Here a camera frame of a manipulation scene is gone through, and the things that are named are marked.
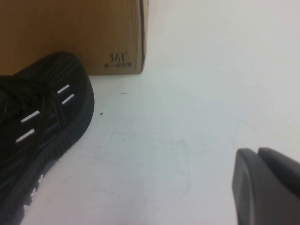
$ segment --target white surface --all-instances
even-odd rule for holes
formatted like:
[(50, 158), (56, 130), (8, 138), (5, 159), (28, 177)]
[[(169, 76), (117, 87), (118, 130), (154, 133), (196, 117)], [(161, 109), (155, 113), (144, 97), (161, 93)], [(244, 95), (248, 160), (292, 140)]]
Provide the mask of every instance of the white surface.
[(91, 77), (92, 123), (22, 225), (236, 224), (236, 149), (300, 159), (299, 6), (151, 0), (144, 73)]

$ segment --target shoe lace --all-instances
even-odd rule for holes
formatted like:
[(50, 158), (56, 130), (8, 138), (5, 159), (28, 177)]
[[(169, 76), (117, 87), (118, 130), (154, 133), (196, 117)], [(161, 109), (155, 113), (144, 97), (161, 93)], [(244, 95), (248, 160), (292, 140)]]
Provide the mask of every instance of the shoe lace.
[(0, 76), (0, 89), (4, 89), (16, 100), (19, 113), (50, 92), (45, 83), (13, 75)]

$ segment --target white stripe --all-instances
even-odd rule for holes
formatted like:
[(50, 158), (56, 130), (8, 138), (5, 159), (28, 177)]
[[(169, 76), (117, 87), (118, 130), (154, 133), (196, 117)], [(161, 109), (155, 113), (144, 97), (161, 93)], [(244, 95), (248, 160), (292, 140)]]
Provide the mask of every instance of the white stripe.
[(65, 87), (63, 87), (62, 89), (60, 89), (57, 93), (58, 94), (60, 94), (60, 93), (62, 93), (65, 89), (67, 89), (67, 88), (69, 88), (70, 87), (70, 85), (66, 85)]
[(30, 114), (29, 116), (26, 116), (23, 120), (21, 120), (21, 122), (24, 123), (25, 121), (31, 119), (32, 117), (34, 117), (38, 114), (39, 114), (39, 110), (35, 111), (34, 113)]
[(70, 95), (69, 97), (67, 97), (65, 100), (63, 100), (62, 104), (64, 105), (68, 100), (70, 100), (71, 98), (74, 97), (74, 94)]
[(28, 131), (27, 133), (25, 133), (24, 135), (22, 135), (21, 137), (19, 137), (15, 142), (18, 143), (21, 140), (25, 139), (26, 137), (28, 137), (29, 135), (34, 133), (34, 129), (31, 129), (30, 131)]

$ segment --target shoe sole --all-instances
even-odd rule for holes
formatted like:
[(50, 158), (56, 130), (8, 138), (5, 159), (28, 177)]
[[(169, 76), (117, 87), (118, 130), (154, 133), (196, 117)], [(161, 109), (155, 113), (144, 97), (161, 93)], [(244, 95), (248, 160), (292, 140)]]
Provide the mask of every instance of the shoe sole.
[(94, 113), (94, 93), (87, 76), (86, 98), (76, 119), (66, 127), (49, 145), (47, 145), (29, 169), (17, 182), (15, 188), (1, 205), (0, 224), (10, 225), (26, 196), (32, 192), (34, 185), (46, 165), (60, 158), (84, 134)]

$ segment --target black object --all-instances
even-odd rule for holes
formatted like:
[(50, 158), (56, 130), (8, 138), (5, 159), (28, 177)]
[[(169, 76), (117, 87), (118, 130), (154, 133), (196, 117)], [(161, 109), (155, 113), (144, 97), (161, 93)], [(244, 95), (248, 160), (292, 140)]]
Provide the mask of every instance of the black object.
[(280, 153), (238, 150), (232, 190), (239, 225), (300, 224), (300, 164)]
[(49, 55), (0, 76), (0, 224), (7, 224), (46, 164), (85, 132), (94, 94), (80, 61)]

